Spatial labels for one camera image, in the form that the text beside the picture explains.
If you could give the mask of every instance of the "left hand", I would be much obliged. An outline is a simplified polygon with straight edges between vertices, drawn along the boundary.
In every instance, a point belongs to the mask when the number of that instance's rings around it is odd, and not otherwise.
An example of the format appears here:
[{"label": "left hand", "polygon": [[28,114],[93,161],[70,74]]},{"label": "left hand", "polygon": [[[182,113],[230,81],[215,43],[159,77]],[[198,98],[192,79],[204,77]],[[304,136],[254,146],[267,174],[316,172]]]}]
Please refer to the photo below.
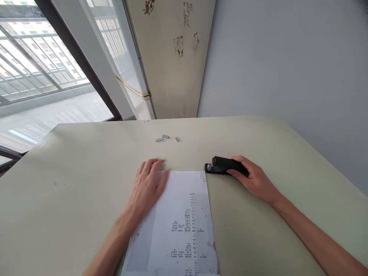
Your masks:
[{"label": "left hand", "polygon": [[138,221],[145,217],[164,192],[169,171],[165,171],[161,177],[158,177],[158,170],[164,162],[163,159],[149,159],[138,169],[126,206]]}]

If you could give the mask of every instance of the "table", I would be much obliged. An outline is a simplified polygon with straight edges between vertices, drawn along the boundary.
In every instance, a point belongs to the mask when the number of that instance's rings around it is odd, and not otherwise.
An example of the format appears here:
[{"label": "table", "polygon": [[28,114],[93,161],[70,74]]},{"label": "table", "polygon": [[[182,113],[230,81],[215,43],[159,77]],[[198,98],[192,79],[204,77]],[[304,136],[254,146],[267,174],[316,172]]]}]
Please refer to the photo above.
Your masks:
[{"label": "table", "polygon": [[[155,142],[166,134],[169,140]],[[368,198],[284,122],[259,117],[60,124],[0,178],[0,275],[81,275],[130,195],[165,158],[203,170],[242,154],[368,265]],[[325,275],[297,235],[235,178],[207,174],[221,276]]]}]

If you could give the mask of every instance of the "right hand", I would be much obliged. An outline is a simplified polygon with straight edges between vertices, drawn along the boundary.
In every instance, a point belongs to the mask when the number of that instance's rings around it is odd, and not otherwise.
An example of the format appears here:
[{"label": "right hand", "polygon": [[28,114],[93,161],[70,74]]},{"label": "right hand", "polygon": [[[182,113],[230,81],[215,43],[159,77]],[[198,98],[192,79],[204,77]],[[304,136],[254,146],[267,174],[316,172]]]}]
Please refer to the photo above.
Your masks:
[{"label": "right hand", "polygon": [[227,170],[227,172],[236,177],[253,195],[265,201],[269,205],[274,205],[277,201],[283,198],[283,195],[268,179],[261,167],[241,155],[231,156],[230,159],[242,163],[242,165],[248,170],[249,177],[247,178],[237,170],[233,169]]}]

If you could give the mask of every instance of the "paper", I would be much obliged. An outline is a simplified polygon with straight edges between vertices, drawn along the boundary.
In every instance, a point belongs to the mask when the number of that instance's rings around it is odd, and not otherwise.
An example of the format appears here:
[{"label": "paper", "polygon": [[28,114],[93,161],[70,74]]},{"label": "paper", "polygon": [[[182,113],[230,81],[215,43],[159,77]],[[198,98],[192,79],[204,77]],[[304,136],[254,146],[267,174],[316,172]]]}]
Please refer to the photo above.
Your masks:
[{"label": "paper", "polygon": [[219,275],[205,172],[170,172],[131,237],[122,275]]}]

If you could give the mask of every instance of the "black stapler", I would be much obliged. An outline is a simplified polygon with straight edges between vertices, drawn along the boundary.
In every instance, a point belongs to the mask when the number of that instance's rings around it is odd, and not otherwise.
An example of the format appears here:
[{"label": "black stapler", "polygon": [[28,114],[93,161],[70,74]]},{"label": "black stapler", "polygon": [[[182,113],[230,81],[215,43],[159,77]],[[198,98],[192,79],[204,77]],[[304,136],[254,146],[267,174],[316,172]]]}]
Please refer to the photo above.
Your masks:
[{"label": "black stapler", "polygon": [[230,175],[226,172],[228,169],[234,169],[246,177],[249,176],[248,170],[240,162],[233,159],[215,156],[212,158],[212,164],[204,165],[206,173]]}]

